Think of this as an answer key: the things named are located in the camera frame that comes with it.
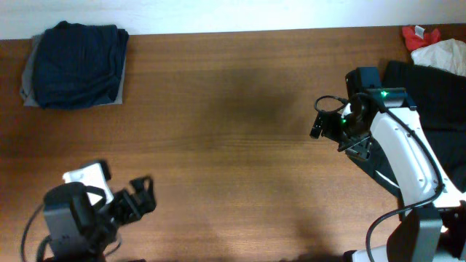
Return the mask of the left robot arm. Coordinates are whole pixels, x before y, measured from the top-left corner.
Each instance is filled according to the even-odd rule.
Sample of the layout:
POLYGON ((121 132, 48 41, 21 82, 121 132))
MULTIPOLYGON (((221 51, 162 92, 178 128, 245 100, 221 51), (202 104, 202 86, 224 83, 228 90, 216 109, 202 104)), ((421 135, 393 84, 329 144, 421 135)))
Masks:
POLYGON ((130 181, 134 192, 116 192, 106 201, 103 189, 80 182, 58 186, 44 197, 49 229, 37 261, 105 261, 106 248, 118 240, 120 227, 139 221, 157 206, 152 177, 130 181))

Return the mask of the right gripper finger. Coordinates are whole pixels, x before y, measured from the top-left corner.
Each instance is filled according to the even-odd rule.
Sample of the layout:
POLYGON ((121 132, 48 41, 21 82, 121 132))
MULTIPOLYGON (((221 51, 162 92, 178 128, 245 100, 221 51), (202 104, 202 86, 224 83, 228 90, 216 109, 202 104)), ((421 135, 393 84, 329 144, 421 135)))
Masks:
POLYGON ((351 139, 339 144, 338 152, 344 152, 348 157, 366 161, 371 155, 372 141, 370 137, 351 139))
POLYGON ((325 121, 326 117, 324 114, 318 112, 309 134, 311 138, 318 139, 321 136, 323 128, 325 127, 325 121))

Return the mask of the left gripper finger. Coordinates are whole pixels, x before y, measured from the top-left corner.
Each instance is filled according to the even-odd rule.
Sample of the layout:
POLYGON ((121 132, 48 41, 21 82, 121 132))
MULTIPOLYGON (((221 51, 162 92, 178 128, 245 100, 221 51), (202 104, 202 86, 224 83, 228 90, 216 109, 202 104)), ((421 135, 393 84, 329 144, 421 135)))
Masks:
POLYGON ((153 192, 153 179, 150 175, 135 178, 130 181, 135 193, 152 193, 153 192))
POLYGON ((157 207, 157 201, 153 193, 143 192, 139 194, 140 204, 139 210, 141 215, 145 215, 146 213, 151 213, 157 207))

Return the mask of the navy blue shorts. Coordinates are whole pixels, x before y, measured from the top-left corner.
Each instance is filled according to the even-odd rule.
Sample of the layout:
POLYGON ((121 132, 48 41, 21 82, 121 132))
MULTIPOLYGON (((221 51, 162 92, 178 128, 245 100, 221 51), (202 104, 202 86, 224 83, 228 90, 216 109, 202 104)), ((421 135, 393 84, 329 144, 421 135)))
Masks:
POLYGON ((74 110, 118 103, 129 38, 116 25, 62 21, 45 30, 31 76, 38 106, 74 110))

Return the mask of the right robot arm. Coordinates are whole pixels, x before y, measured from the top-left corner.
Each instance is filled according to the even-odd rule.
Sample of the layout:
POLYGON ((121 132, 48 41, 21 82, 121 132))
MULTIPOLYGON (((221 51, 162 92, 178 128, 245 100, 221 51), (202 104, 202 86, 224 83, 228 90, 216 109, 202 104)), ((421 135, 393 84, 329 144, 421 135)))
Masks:
POLYGON ((348 155, 368 158, 366 146, 382 148, 402 205, 377 218, 365 248, 345 261, 464 261, 465 194, 449 180, 428 140, 416 106, 403 88, 366 89, 319 109, 311 137, 327 137, 348 155))

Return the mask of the black shorts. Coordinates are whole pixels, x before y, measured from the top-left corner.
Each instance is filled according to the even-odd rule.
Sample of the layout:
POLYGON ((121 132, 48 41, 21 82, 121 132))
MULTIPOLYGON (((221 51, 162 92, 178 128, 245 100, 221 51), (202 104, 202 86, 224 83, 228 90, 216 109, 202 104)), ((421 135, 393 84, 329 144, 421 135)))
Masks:
POLYGON ((423 128, 465 131, 465 77, 392 60, 385 69, 383 85, 406 89, 423 128))

